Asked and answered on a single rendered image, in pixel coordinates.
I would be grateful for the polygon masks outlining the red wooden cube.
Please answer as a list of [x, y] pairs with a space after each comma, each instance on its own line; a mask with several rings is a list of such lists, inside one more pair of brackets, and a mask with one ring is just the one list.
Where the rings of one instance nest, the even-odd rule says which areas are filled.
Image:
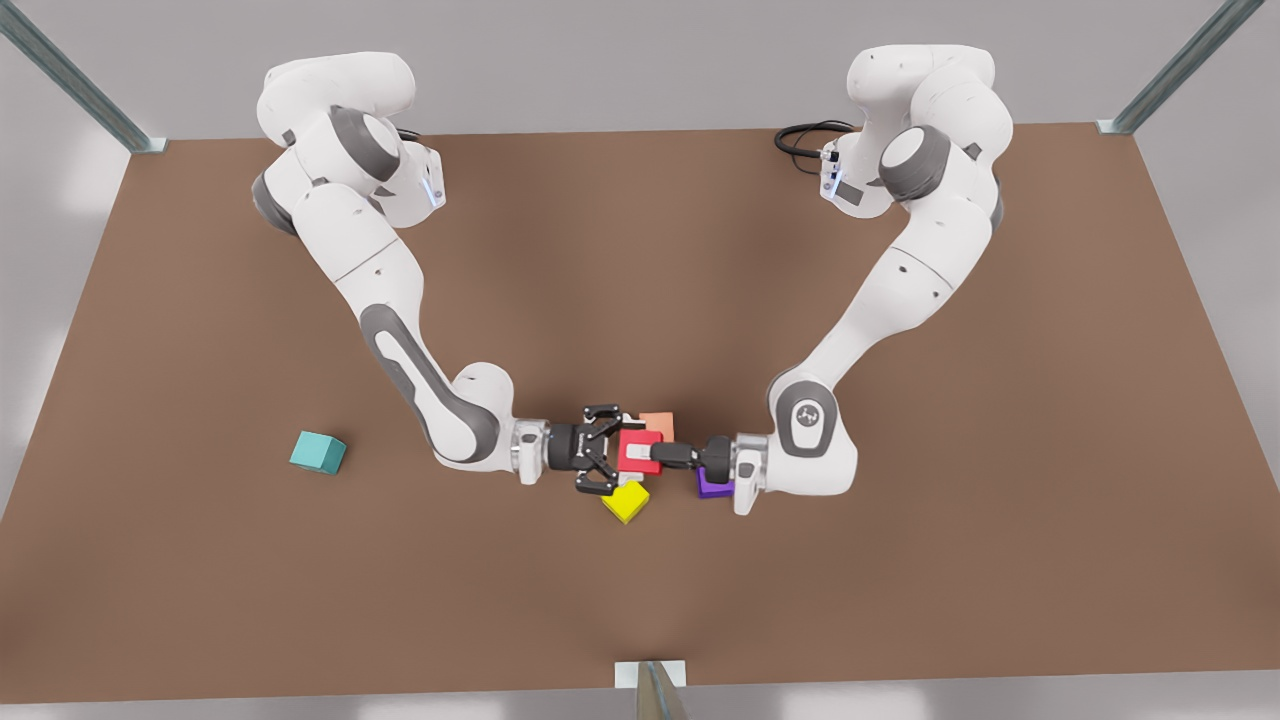
[[620, 473], [659, 475], [660, 462], [652, 457], [652, 447], [664, 441], [659, 430], [622, 429], [618, 436], [616, 468]]

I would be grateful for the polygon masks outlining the yellow wooden cube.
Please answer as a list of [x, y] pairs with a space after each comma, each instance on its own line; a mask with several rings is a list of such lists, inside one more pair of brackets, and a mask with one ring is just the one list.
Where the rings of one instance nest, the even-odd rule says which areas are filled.
[[627, 480], [600, 497], [605, 509], [622, 524], [630, 524], [648, 505], [650, 493], [643, 480]]

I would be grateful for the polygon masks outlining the teal blue wooden cube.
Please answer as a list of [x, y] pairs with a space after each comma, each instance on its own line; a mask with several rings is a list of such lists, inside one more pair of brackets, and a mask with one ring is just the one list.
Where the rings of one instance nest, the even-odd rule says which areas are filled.
[[289, 464], [307, 471], [335, 475], [346, 450], [346, 443], [333, 436], [302, 430], [294, 442]]

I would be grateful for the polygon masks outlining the silver frame post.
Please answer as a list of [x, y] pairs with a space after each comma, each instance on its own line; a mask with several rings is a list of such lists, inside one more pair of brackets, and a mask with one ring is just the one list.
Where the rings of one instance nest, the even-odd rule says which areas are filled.
[[1267, 0], [1222, 0], [1151, 81], [1115, 117], [1098, 119], [1100, 135], [1134, 135]]
[[614, 687], [635, 689], [635, 720], [690, 720], [678, 692], [686, 685], [684, 660], [614, 664]]
[[129, 152], [166, 150], [166, 138], [143, 132], [13, 0], [0, 0], [0, 35]]

